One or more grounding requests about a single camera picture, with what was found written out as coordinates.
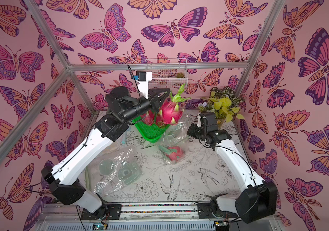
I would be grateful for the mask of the clear green zip-top bag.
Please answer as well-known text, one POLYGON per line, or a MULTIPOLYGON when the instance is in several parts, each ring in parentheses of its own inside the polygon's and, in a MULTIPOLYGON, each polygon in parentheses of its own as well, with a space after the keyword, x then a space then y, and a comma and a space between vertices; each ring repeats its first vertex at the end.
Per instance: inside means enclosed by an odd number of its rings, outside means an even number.
POLYGON ((98 154, 85 169, 86 188, 101 197, 122 190, 142 175, 133 148, 98 154))

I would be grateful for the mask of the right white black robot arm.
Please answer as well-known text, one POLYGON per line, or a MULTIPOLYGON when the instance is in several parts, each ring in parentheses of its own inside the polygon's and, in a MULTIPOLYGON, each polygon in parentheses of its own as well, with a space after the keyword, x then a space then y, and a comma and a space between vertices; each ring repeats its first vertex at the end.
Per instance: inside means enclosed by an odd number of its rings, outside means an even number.
POLYGON ((198 140, 208 149, 214 150, 226 163, 236 180, 240 195, 235 198, 226 194, 212 199, 213 214, 236 215, 232 223, 254 221, 276 213, 278 189, 272 182, 266 182, 237 149, 232 137, 226 130, 219 129, 214 113, 200 113, 198 122, 191 123, 187 135, 198 140))

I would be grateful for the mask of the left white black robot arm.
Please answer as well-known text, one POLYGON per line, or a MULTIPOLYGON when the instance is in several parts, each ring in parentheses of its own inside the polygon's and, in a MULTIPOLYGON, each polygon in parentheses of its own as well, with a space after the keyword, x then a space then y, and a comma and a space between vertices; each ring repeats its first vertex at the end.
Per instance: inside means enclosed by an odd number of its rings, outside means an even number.
POLYGON ((106 115, 94 124, 82 143, 57 165, 42 169, 42 177, 52 195, 63 205, 82 207, 94 219, 105 218, 107 206, 103 199, 87 190, 78 176, 128 130, 133 119, 150 110, 158 112, 169 95, 169 88, 149 89, 147 96, 133 98, 126 87, 114 88, 106 96, 109 105, 106 115))

